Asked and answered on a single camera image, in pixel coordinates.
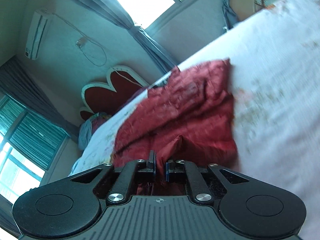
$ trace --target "triangular cutout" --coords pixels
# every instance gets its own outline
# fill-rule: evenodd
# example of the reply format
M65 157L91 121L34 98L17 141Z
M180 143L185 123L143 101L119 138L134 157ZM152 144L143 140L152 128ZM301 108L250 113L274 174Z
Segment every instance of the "triangular cutout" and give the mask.
M95 169L93 171L90 171L88 173L82 174L78 177L75 177L73 179L71 179L71 181L73 182L80 182L80 183L84 183L84 184L88 184L91 181L93 181L93 179L95 177L98 176L98 174L102 171L102 169Z
M220 170L222 175L231 183L231 184L239 184L239 183L245 183L249 182L247 179L242 178L236 174L231 173L227 170Z

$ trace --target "white air conditioner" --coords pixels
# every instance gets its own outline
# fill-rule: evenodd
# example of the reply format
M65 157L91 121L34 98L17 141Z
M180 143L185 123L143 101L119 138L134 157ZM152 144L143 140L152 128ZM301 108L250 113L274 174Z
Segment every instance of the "white air conditioner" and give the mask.
M44 38L44 31L48 26L51 15L47 10L36 10L29 29L25 55L35 60L38 57L39 47Z

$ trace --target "red garment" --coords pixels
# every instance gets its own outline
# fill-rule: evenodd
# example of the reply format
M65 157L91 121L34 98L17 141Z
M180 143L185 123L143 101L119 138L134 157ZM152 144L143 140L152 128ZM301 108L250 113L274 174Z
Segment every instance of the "red garment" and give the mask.
M150 89L118 130L116 167L148 159L156 151L157 168L169 159L206 166L236 157L232 138L233 96L227 92L230 63L208 61L187 70L172 70L168 84Z

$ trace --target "white bed sheet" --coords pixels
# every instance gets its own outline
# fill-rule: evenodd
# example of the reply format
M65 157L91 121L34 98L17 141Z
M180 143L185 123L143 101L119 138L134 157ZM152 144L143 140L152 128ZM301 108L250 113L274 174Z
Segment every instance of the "white bed sheet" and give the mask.
M320 0L280 0L179 68L227 57L236 98L234 169L298 195L307 207L300 237L319 239ZM117 129L146 96L145 91L97 130L73 174L108 161Z

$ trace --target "power cord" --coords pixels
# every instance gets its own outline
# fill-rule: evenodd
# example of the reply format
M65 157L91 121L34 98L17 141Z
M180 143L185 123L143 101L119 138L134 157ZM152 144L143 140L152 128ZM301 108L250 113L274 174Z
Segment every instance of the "power cord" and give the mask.
M66 19L62 18L60 15L53 13L53 15L57 16L60 20L64 21L67 25L69 25L70 27L72 27L74 30L76 30L77 32L79 32L82 36L84 36L88 41L90 41L92 44L97 45L98 47L101 48L101 50L104 53L105 56L105 62L102 65L97 65L95 64L92 60L90 60L87 55L83 52L83 50L81 49L81 46L79 46L79 49L81 50L81 52L83 53L83 55L87 58L87 60L89 60L93 65L97 66L97 67L102 67L107 63L107 54L103 49L103 46L98 43L97 41L95 41L94 39L90 38L89 36L85 35L81 30L79 30L77 27L75 27L71 22L67 21ZM127 81L139 86L139 87L143 87L141 84L133 82L132 80L130 80L129 78L125 77L124 75L121 75L117 70L115 70L113 67L111 67L119 76L123 77L124 79L126 79Z

